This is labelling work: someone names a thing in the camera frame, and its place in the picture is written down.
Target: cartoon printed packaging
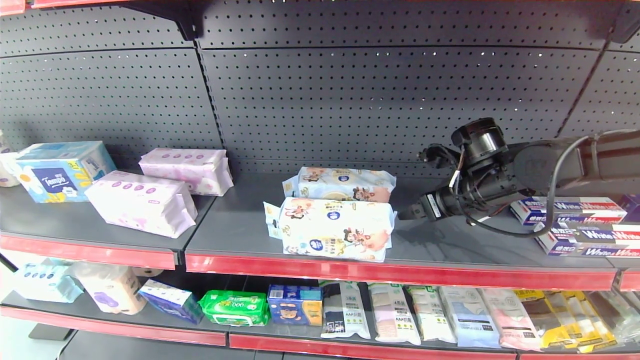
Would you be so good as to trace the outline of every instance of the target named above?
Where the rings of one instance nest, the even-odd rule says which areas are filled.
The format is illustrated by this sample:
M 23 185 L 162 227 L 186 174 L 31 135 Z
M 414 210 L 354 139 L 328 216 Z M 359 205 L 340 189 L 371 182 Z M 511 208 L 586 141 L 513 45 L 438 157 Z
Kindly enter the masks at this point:
M 317 286 L 271 285 L 267 302 L 275 323 L 322 326 L 322 291 Z
M 35 202 L 88 201 L 84 192 L 116 170 L 102 142 L 37 143 L 13 163 L 18 181 Z
M 114 171 L 86 196 L 107 224 L 174 239 L 196 224 L 198 213 L 182 181 Z
M 389 202 L 396 177 L 386 171 L 302 167 L 282 187 L 284 195 L 290 197 Z
M 389 204 L 288 197 L 279 208 L 264 207 L 284 254 L 382 262 L 391 245 L 396 213 Z
M 70 271 L 100 311 L 134 315 L 147 305 L 147 300 L 138 294 L 140 282 L 128 266 L 78 262 Z
M 139 164 L 147 176 L 184 181 L 193 195 L 222 196 L 234 185 L 226 150 L 154 149 Z

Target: tissue pack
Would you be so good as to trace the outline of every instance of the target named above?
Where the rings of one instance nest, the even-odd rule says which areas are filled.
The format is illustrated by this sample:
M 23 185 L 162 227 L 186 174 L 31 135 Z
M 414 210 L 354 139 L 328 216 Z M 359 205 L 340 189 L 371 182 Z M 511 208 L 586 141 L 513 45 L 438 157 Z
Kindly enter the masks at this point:
M 79 262 L 71 271 L 102 312 L 134 315 L 147 304 L 138 294 L 140 282 L 128 266 Z
M 197 216 L 186 183 L 114 171 L 86 191 L 108 223 L 177 238 Z
M 500 334 L 475 288 L 441 286 L 440 297 L 459 347 L 500 348 Z
M 75 301 L 83 290 L 69 276 L 69 266 L 26 264 L 15 276 L 15 292 L 29 300 Z
M 389 202 L 396 178 L 386 171 L 302 167 L 282 187 L 289 197 Z
M 226 150 L 154 149 L 143 155 L 145 175 L 184 181 L 194 195 L 222 196 L 233 186 Z
M 116 170 L 100 141 L 37 143 L 20 151 L 15 165 L 35 202 L 88 201 L 87 188 Z
M 382 262 L 391 246 L 389 204 L 288 197 L 279 208 L 264 205 L 269 235 L 282 240 L 284 254 Z
M 317 286 L 271 285 L 267 302 L 275 323 L 322 326 L 322 291 Z
M 196 325 L 204 317 L 200 305 L 190 291 L 149 279 L 138 293 L 163 313 L 177 316 Z

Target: white tissue pack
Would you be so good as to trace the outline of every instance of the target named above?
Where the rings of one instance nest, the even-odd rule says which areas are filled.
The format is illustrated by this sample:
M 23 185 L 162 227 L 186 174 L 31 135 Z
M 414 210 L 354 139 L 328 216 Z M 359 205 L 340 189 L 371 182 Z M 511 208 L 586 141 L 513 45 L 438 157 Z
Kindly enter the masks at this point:
M 389 204 L 288 197 L 264 209 L 284 254 L 382 262 L 391 247 L 396 213 Z
M 282 183 L 288 197 L 368 202 L 389 202 L 395 187 L 396 177 L 386 171 L 352 168 L 302 167 Z
M 500 334 L 475 288 L 441 286 L 440 298 L 459 347 L 500 348 Z
M 105 313 L 133 315 L 147 304 L 138 294 L 140 282 L 128 266 L 79 262 L 72 265 L 71 272 Z
M 197 210 L 184 181 L 116 170 L 85 194 L 108 224 L 174 239 L 196 224 Z
M 26 264 L 15 276 L 15 292 L 29 300 L 75 301 L 83 293 L 69 276 L 69 266 Z
M 226 150 L 154 149 L 139 164 L 145 175 L 184 181 L 194 195 L 222 196 L 234 185 Z

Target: red shelf edge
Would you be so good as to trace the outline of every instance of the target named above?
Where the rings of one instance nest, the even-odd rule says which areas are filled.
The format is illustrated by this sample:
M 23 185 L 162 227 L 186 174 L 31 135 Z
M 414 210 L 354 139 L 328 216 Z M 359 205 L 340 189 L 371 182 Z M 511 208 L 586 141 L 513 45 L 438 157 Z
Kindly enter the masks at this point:
M 163 252 L 153 250 L 109 248 L 94 245 L 62 243 L 49 240 L 19 238 L 17 236 L 10 235 L 0 236 L 0 248 L 28 252 L 41 256 L 50 256 L 52 258 L 175 270 L 174 254 L 169 250 Z
M 616 275 L 613 268 L 611 271 L 601 272 L 568 270 L 559 274 L 552 270 L 445 268 L 294 257 L 282 259 L 207 254 L 186 254 L 186 266 L 188 272 L 536 290 L 609 290 Z
M 466 352 L 425 348 L 386 347 L 384 345 L 360 345 L 329 341 L 288 338 L 270 338 L 254 335 L 229 335 L 229 347 L 248 350 L 299 352 L 304 354 L 354 357 L 372 360 L 515 360 L 516 354 L 496 352 Z
M 0 313 L 10 318 L 44 323 L 68 329 L 99 332 L 102 334 L 203 345 L 227 345 L 227 335 L 224 332 L 170 329 L 130 323 L 107 322 L 8 306 L 0 306 Z

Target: tempo tissue box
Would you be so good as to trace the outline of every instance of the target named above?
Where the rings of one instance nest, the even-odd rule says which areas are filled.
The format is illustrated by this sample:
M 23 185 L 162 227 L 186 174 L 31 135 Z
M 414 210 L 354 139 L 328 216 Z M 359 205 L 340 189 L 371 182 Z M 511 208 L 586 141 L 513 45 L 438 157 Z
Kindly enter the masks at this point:
M 190 291 L 149 279 L 138 293 L 158 310 L 169 315 L 194 324 L 200 323 L 204 317 L 200 305 Z
M 20 151 L 15 164 L 36 202 L 88 201 L 86 189 L 116 169 L 100 141 L 37 143 Z
M 147 304 L 137 294 L 140 282 L 128 266 L 80 262 L 71 271 L 105 313 L 133 315 Z
M 145 175 L 184 181 L 194 195 L 222 196 L 234 185 L 226 150 L 154 149 L 139 164 Z
M 86 196 L 108 224 L 174 239 L 196 224 L 197 210 L 182 181 L 114 171 Z
M 396 213 L 389 204 L 288 197 L 264 210 L 284 254 L 382 262 L 391 247 Z
M 396 177 L 386 171 L 302 167 L 284 181 L 284 195 L 308 199 L 389 202 Z
M 26 264 L 15 276 L 15 292 L 29 300 L 73 302 L 83 290 L 69 276 L 69 266 Z

